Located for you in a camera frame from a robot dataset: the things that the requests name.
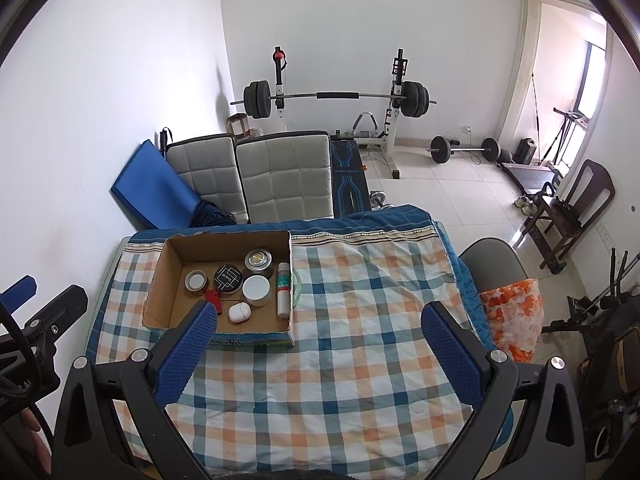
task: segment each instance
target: small cardboard box on floor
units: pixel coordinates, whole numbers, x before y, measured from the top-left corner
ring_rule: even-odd
[[[204,299],[204,294],[198,295],[187,290],[184,285],[187,274],[194,269],[204,270],[212,283],[219,266],[233,264],[246,279],[251,273],[244,265],[244,257],[254,249],[271,251],[274,264],[274,273],[269,279],[271,297],[264,306],[252,306],[251,317],[247,321],[235,324],[229,321],[228,309],[244,301],[242,287],[233,294],[221,293],[222,314],[218,316],[218,327],[210,344],[292,346],[295,338],[291,316],[278,317],[276,303],[278,264],[291,264],[291,238],[288,231],[203,232],[168,238],[160,253],[146,298],[142,325],[148,328],[177,326],[193,305]]]

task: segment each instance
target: red object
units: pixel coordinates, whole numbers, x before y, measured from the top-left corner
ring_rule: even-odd
[[[204,293],[204,299],[209,301],[216,308],[218,315],[222,314],[222,303],[220,303],[220,295],[215,288],[210,288]]]

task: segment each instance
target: gray plastic chair back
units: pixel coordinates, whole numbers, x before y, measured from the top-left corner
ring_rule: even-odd
[[[466,248],[460,259],[465,263],[478,292],[511,285],[527,278],[513,248],[500,238],[481,238]]]

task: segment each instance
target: checkered fabric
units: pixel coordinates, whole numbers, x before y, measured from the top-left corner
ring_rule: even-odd
[[[162,243],[130,243],[111,283],[96,362],[149,348],[142,309]],[[433,225],[292,236],[296,344],[210,348],[166,411],[212,474],[325,468],[360,479],[429,472],[470,415],[422,337],[441,301],[470,323]],[[148,459],[126,406],[134,453]]]

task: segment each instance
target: orange patterned pillow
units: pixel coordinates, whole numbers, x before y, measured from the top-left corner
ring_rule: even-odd
[[[480,293],[495,345],[514,361],[530,363],[545,313],[538,280],[522,280]]]

